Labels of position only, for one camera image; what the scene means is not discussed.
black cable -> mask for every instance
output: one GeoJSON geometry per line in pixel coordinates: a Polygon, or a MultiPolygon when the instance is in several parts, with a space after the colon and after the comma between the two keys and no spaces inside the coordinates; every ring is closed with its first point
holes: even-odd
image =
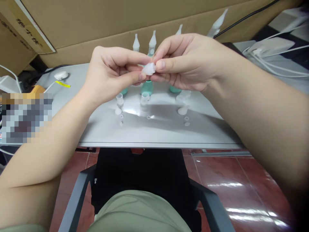
{"type": "Polygon", "coordinates": [[[223,31],[221,31],[220,33],[218,33],[217,35],[215,35],[213,38],[217,38],[218,36],[220,36],[220,35],[222,35],[223,33],[227,32],[229,29],[231,29],[232,27],[234,27],[234,26],[236,26],[237,24],[241,23],[241,22],[244,21],[245,19],[247,19],[247,18],[249,18],[249,17],[251,17],[251,16],[253,16],[253,15],[255,15],[255,14],[257,14],[257,13],[259,13],[259,12],[265,10],[265,9],[267,9],[267,8],[269,8],[270,6],[272,6],[273,4],[275,4],[275,3],[279,2],[279,1],[280,1],[280,0],[274,0],[274,1],[272,1],[271,3],[269,3],[268,5],[266,5],[266,6],[260,8],[260,9],[258,9],[258,10],[256,10],[256,11],[254,11],[254,12],[248,14],[247,16],[243,17],[242,19],[238,20],[236,23],[232,24],[232,25],[229,26],[228,28],[224,29],[223,31]]]}
{"type": "Polygon", "coordinates": [[[52,68],[51,70],[48,70],[48,71],[46,71],[46,72],[41,72],[41,73],[38,73],[38,74],[34,75],[33,77],[42,76],[42,75],[44,75],[44,74],[47,74],[47,73],[50,73],[50,72],[54,71],[54,70],[55,70],[55,69],[57,69],[57,68],[61,68],[61,67],[65,67],[65,66],[70,66],[70,64],[62,64],[62,65],[58,65],[58,66],[56,66],[56,67],[52,68]]]}

hand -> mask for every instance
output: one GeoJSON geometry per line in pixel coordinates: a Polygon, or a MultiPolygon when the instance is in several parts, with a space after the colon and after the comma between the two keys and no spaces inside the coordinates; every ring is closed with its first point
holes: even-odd
{"type": "Polygon", "coordinates": [[[151,62],[145,54],[120,47],[96,47],[93,50],[86,81],[81,92],[95,108],[112,100],[128,86],[144,82],[143,67],[151,62]]]}
{"type": "Polygon", "coordinates": [[[173,35],[158,47],[153,62],[153,82],[167,82],[184,90],[203,91],[215,77],[222,76],[229,60],[239,55],[199,34],[173,35]]]}

teal plastic base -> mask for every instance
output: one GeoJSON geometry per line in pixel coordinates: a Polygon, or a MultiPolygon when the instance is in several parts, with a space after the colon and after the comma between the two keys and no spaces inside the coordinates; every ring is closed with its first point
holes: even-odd
{"type": "Polygon", "coordinates": [[[152,84],[152,81],[146,81],[141,88],[141,94],[144,92],[147,92],[150,96],[153,90],[154,90],[154,85],[152,84]]]}
{"type": "Polygon", "coordinates": [[[127,92],[128,92],[128,88],[125,88],[123,91],[121,91],[122,95],[127,94],[127,92]]]}
{"type": "Polygon", "coordinates": [[[181,92],[181,89],[175,88],[174,86],[170,86],[170,91],[172,93],[179,93],[179,92],[181,92]]]}

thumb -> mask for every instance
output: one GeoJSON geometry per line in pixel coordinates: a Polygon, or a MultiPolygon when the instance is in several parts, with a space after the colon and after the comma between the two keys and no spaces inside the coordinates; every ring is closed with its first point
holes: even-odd
{"type": "Polygon", "coordinates": [[[133,71],[116,77],[115,79],[118,82],[117,84],[125,89],[132,84],[146,80],[146,74],[141,71],[133,71]]]}
{"type": "Polygon", "coordinates": [[[158,73],[184,73],[192,69],[192,59],[187,56],[160,59],[155,64],[158,73]]]}

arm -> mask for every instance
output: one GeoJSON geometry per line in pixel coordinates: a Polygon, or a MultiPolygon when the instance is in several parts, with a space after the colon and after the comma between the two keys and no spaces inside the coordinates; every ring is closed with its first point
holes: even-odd
{"type": "Polygon", "coordinates": [[[49,228],[60,175],[90,115],[129,85],[146,79],[137,64],[149,60],[127,49],[95,48],[82,89],[31,143],[18,149],[0,176],[0,229],[21,224],[49,228]]]}
{"type": "Polygon", "coordinates": [[[197,34],[165,39],[154,62],[151,80],[201,91],[297,209],[307,188],[308,96],[197,34]]]}

